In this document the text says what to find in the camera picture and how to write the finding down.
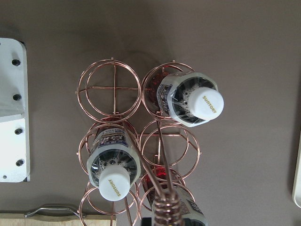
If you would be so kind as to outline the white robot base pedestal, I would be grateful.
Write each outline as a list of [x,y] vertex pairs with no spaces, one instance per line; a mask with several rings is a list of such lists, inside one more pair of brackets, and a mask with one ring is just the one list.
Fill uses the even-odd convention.
[[28,70],[25,44],[0,40],[0,181],[30,181]]

